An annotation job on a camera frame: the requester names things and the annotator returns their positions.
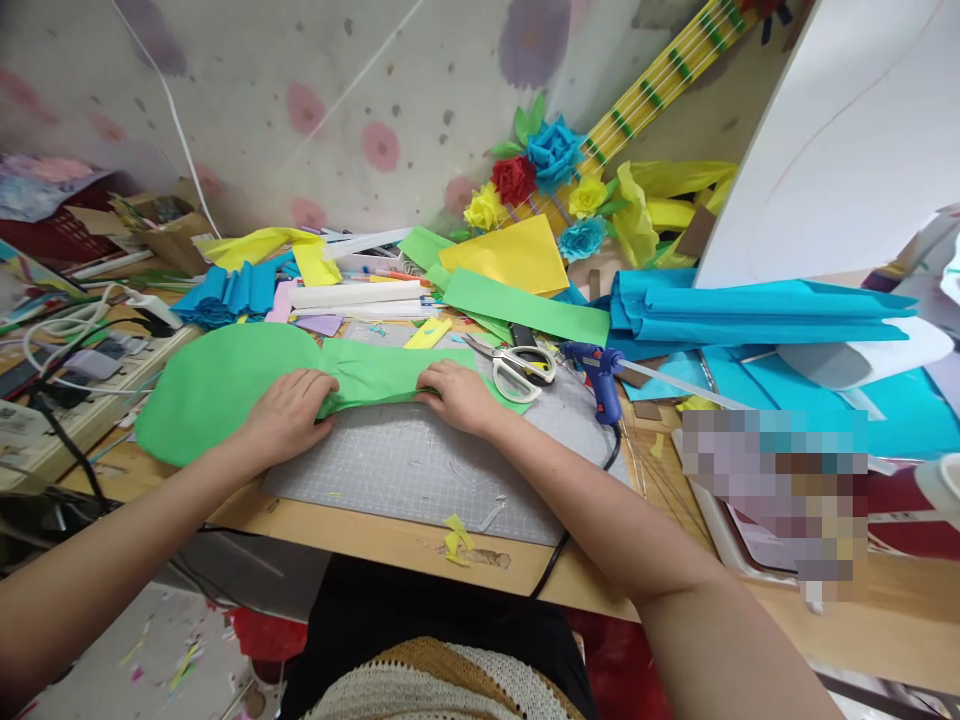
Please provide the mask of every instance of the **wooden table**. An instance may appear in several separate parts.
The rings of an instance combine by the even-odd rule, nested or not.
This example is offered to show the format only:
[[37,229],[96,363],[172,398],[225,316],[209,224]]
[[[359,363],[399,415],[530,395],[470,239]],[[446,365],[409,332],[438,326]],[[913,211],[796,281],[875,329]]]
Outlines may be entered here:
[[[177,299],[175,294],[157,294],[171,303]],[[127,312],[117,308],[111,318]],[[458,324],[454,329],[477,328]],[[630,457],[631,446],[644,468],[647,500],[680,523],[696,542],[715,552],[669,436],[660,458],[650,453],[658,431],[669,428],[637,419],[626,402],[624,408],[627,437],[623,452],[634,489],[639,492],[641,481]],[[106,447],[124,432],[114,430],[98,447]],[[96,470],[107,497],[121,502],[133,500],[176,472],[135,443],[119,444],[96,463]],[[69,472],[60,485],[90,492],[79,469]],[[446,528],[276,499],[265,495],[259,482],[239,490],[210,522],[517,594],[531,592],[552,552],[541,545],[475,535],[477,549],[467,554],[471,564],[463,568],[444,559]],[[960,694],[960,563],[871,554],[868,574],[867,600],[828,604],[823,616],[807,610],[797,589],[743,582],[810,660]],[[541,597],[637,620],[630,602],[573,542]]]

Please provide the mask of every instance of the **cutting mat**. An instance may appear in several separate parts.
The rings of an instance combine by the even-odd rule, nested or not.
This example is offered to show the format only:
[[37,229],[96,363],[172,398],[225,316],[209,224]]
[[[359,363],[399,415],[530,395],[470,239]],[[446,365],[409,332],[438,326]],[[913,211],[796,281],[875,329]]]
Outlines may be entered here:
[[[354,322],[351,340],[399,347],[415,332],[399,325]],[[438,347],[466,347],[447,333]],[[477,354],[477,369],[490,361]],[[558,368],[554,384],[524,415],[531,423],[602,465],[613,449],[613,431],[594,419],[593,394]],[[623,455],[611,468],[629,484]],[[479,528],[499,503],[486,534],[555,545],[563,528],[523,477],[486,442],[455,430],[419,403],[353,408],[337,416],[336,432],[289,462],[273,468],[266,493],[291,500],[442,525],[456,513],[467,530]]]

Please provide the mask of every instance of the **knitted top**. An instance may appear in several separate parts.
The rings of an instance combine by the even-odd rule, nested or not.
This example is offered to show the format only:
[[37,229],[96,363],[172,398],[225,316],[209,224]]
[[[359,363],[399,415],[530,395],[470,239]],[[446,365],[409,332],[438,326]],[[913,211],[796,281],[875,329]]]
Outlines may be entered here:
[[380,653],[329,687],[303,720],[583,720],[529,665],[420,637]]

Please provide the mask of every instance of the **glue gun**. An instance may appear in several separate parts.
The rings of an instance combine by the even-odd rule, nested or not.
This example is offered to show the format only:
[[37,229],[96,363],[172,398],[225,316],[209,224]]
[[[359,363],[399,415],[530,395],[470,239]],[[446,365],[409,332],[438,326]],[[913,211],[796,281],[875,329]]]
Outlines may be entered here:
[[620,372],[623,353],[613,348],[568,341],[560,344],[564,357],[576,360],[593,386],[597,397],[597,422],[616,425],[620,422],[620,398],[613,376]]

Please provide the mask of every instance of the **pink paper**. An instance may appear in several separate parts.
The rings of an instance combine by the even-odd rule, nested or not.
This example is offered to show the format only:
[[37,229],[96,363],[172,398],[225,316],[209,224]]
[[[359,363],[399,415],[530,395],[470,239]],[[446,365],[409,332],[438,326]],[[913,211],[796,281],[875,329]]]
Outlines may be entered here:
[[337,315],[306,315],[297,320],[296,324],[304,330],[313,330],[321,335],[333,337],[337,334],[342,322],[343,318]]
[[277,284],[277,292],[273,296],[273,310],[267,313],[264,322],[286,323],[293,314],[293,305],[290,303],[290,291],[297,286],[296,280],[284,280]]

